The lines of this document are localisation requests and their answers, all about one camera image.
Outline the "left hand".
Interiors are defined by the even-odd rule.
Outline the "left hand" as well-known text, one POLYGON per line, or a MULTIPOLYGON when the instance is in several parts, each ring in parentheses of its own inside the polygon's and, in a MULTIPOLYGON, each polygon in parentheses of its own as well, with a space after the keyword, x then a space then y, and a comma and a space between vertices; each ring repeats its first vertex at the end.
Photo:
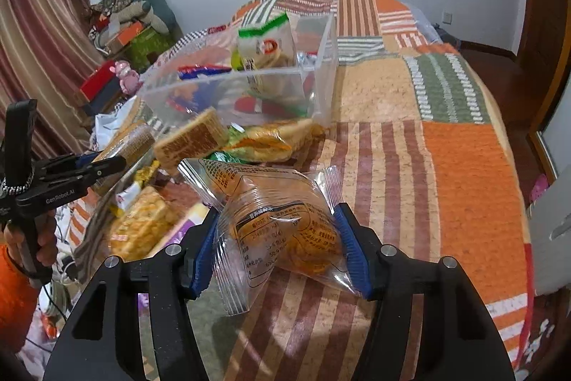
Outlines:
MULTIPOLYGON (((55 212, 49 211, 35 220, 38 231, 38 245, 40 247, 36 257, 37 260, 45 267, 51 267, 58 253, 56 247, 56 237, 54 235, 56 229, 55 212)), ((15 225, 9 224, 4 229, 4 239, 7 244, 9 256, 19 266, 23 266, 20 249, 25 240, 21 229, 15 225)))

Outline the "orange sleeve forearm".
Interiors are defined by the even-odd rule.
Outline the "orange sleeve forearm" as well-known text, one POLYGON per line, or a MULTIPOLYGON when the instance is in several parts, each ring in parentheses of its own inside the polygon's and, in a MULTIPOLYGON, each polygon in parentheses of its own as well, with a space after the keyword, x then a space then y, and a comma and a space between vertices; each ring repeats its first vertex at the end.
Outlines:
POLYGON ((19 352, 25 343, 39 291, 31 287, 28 278, 12 263, 8 248, 1 246, 0 276, 0 337, 1 347, 19 352))

